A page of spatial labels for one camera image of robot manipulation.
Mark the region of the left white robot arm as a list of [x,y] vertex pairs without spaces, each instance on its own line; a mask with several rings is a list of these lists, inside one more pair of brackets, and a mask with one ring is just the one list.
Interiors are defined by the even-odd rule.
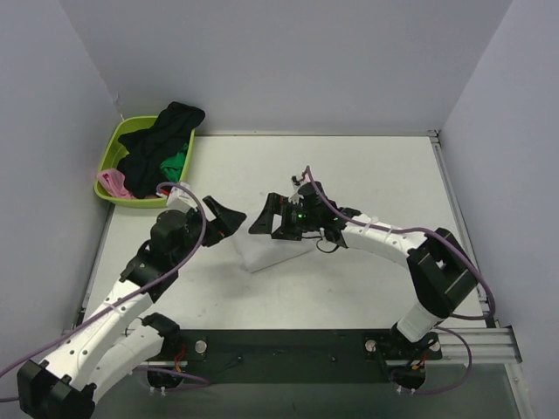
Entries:
[[42,361],[28,360],[17,371],[21,410],[32,418],[89,418],[103,395],[144,361],[174,356],[180,327],[162,314],[150,314],[128,337],[123,333],[174,283],[186,260],[232,236],[245,219],[211,196],[159,214],[93,314]]

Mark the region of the white t shirt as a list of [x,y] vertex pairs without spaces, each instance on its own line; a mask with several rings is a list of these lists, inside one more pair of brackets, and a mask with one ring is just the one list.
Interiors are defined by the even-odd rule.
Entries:
[[305,255],[314,249],[312,241],[274,240],[269,236],[249,235],[241,231],[232,237],[240,266],[250,273]]

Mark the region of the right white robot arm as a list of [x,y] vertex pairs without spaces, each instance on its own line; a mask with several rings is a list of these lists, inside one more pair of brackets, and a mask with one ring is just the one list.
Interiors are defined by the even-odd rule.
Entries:
[[273,192],[267,196],[249,233],[286,241],[318,233],[338,248],[365,251],[407,269],[417,302],[393,328],[408,342],[421,341],[450,318],[477,287],[478,280],[466,265],[469,259],[449,230],[439,228],[434,236],[402,232],[358,209],[337,206],[319,182],[294,176],[292,185],[291,196]]

